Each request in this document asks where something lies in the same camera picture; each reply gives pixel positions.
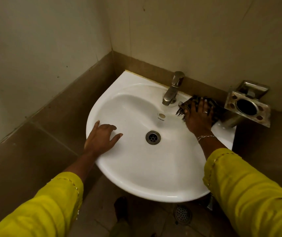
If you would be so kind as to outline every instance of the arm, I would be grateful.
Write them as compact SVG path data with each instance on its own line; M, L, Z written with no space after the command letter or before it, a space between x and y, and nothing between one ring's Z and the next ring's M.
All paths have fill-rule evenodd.
M208 105L186 110L186 125L196 137L213 135ZM199 141L205 157L204 184L241 236L282 236L282 188L250 166L217 138Z
M82 205L83 182L95 160L120 139L113 125L99 121L88 136L84 153L0 222L0 236L66 236Z

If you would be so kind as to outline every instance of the white ceramic sink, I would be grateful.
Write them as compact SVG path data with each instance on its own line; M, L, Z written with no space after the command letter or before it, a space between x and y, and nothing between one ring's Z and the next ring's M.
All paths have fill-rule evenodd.
M178 103L190 96L179 93L177 102L162 104L165 86L125 71L98 99L86 125L86 137L97 120L117 127L123 137L113 149L97 160L104 175L125 191L155 201L184 202L209 191L202 182L205 157L195 136L182 117L176 116ZM157 131L161 141L147 143L149 131ZM235 128L216 123L212 131L232 148Z

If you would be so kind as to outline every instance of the chrome faucet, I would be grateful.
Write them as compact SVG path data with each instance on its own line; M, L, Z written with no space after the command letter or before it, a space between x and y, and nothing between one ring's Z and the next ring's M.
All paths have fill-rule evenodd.
M183 72L175 71L172 80L172 85L169 87L169 89L167 90L167 92L163 97L163 101L162 101L163 105L169 105L176 102L176 95L178 93L178 88L182 84L184 77L185 74Z

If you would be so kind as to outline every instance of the yellow shirt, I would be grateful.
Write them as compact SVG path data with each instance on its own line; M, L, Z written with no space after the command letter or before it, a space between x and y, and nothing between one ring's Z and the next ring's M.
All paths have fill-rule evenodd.
M241 157L214 151L203 181L240 236L282 236L282 188ZM0 222L0 236L66 236L82 196L81 179L63 172Z

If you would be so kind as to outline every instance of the floor drain cover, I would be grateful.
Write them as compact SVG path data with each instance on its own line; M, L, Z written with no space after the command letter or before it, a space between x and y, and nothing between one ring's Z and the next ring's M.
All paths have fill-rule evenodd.
M157 131L149 131L146 134L145 139L150 145L156 145L161 141L161 136Z
M192 220L192 212L184 205L177 205L174 209L176 224L188 225Z

